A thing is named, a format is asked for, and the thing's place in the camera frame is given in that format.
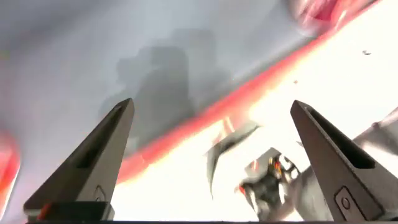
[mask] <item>blurry object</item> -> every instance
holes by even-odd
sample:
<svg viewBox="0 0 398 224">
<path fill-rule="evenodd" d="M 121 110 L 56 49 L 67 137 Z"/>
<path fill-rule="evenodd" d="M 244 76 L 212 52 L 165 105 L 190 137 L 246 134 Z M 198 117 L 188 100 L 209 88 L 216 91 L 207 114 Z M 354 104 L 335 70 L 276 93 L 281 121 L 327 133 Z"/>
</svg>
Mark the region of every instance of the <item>blurry object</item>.
<svg viewBox="0 0 398 224">
<path fill-rule="evenodd" d="M 7 207 L 18 170 L 19 155 L 15 142 L 7 134 L 0 134 L 0 220 Z"/>
<path fill-rule="evenodd" d="M 285 203 L 285 194 L 289 185 L 299 173 L 288 158 L 278 154 L 268 159 L 267 170 L 263 177 L 255 182 L 244 182 L 239 186 L 239 190 L 257 213 L 259 221 L 268 220 L 269 216 Z"/>
<path fill-rule="evenodd" d="M 290 9 L 303 28 L 316 28 L 320 32 L 339 28 L 357 12 L 375 0 L 292 0 Z"/>
</svg>

